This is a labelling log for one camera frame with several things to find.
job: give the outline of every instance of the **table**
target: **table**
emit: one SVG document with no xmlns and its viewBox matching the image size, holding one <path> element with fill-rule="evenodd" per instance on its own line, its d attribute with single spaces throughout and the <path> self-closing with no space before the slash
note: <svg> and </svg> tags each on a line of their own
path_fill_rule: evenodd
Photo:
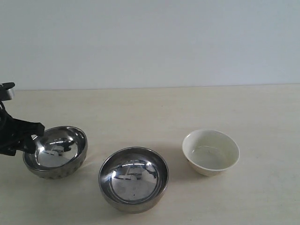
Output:
<svg viewBox="0 0 300 225">
<path fill-rule="evenodd" d="M 87 135 L 86 161 L 73 175 L 44 180 L 22 160 L 0 156 L 2 225 L 296 225 L 300 223 L 300 85 L 17 91 L 15 118 Z M 181 151 L 186 134 L 222 131 L 240 161 L 214 176 L 197 174 Z M 101 196 L 98 172 L 115 151 L 144 146 L 170 170 L 153 209 L 124 214 Z"/>
</svg>

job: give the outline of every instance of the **metal bowl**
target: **metal bowl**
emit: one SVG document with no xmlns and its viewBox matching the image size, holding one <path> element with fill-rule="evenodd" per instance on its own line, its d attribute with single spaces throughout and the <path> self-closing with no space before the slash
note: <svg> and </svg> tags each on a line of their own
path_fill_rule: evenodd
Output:
<svg viewBox="0 0 300 225">
<path fill-rule="evenodd" d="M 147 148 L 130 147 L 112 154 L 99 172 L 99 186 L 113 207 L 140 213 L 155 206 L 164 194 L 169 170 L 164 159 Z"/>
<path fill-rule="evenodd" d="M 74 173 L 84 162 L 88 142 L 76 127 L 54 127 L 33 138 L 35 154 L 23 154 L 27 168 L 45 179 L 59 179 Z"/>
</svg>

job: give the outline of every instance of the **white wall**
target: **white wall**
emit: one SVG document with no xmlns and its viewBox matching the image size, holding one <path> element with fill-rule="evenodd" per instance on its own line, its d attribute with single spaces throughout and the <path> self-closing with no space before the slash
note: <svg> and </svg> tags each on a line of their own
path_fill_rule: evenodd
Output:
<svg viewBox="0 0 300 225">
<path fill-rule="evenodd" d="M 18 89 L 300 83 L 299 0 L 0 0 Z"/>
</svg>

